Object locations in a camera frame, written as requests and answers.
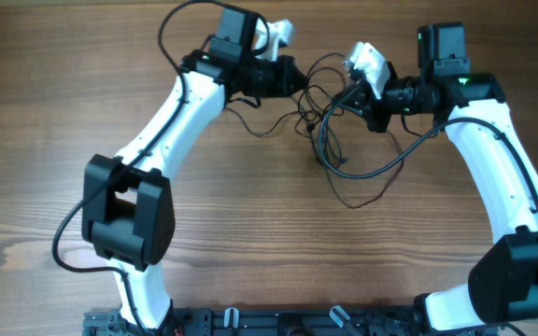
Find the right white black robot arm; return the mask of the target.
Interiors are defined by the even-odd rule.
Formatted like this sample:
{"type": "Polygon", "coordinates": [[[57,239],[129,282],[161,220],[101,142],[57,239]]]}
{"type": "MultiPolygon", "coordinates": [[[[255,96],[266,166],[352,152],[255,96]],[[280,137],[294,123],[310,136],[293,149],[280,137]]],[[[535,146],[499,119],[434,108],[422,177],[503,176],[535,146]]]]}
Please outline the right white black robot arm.
{"type": "Polygon", "coordinates": [[[399,77],[372,45],[344,60],[350,87],[333,107],[383,133],[393,116],[430,114],[463,157],[488,213],[492,248],[465,283],[416,299],[413,332],[451,335],[538,318],[538,174],[521,145],[500,84],[475,73],[459,22],[418,29],[416,77],[399,77]]]}

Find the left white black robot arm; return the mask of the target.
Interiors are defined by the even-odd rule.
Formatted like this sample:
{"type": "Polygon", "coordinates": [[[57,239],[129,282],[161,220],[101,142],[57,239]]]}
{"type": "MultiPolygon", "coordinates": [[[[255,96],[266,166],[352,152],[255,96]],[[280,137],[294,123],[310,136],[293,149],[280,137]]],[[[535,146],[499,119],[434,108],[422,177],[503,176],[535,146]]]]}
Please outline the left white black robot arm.
{"type": "Polygon", "coordinates": [[[279,52],[293,36],[287,19],[268,22],[257,12],[223,6],[217,32],[182,59],[173,89],[145,128],[114,157],[95,155],[87,164],[82,237],[114,273],[121,299],[105,334],[169,330],[173,301],[161,260],[176,226],[170,182],[227,104],[258,105],[306,87],[293,57],[279,52]]]}

